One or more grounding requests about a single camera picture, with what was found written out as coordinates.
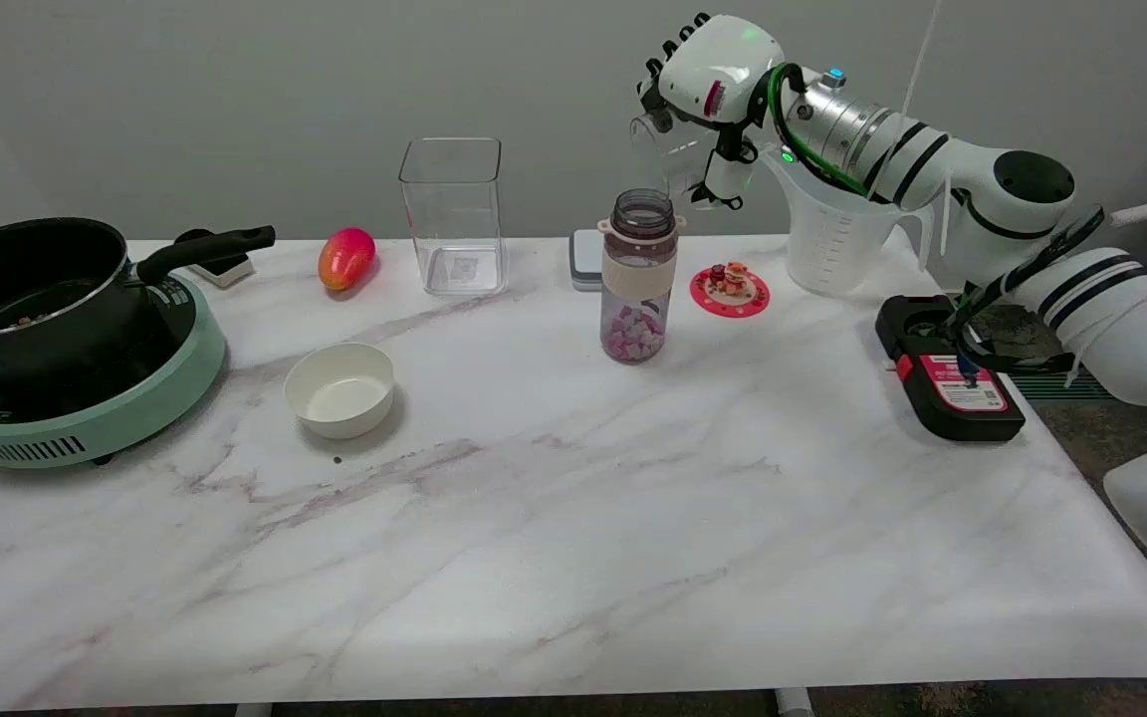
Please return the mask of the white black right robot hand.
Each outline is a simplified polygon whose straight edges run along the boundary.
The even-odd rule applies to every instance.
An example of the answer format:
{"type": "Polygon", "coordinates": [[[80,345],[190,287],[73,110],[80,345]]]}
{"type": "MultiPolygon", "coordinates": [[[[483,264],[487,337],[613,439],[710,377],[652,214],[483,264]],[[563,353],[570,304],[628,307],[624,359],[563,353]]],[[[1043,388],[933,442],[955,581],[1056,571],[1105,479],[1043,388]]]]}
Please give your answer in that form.
{"type": "Polygon", "coordinates": [[[663,54],[647,60],[649,77],[635,87],[642,111],[631,122],[634,150],[674,201],[741,209],[782,46],[750,20],[700,13],[663,54]]]}

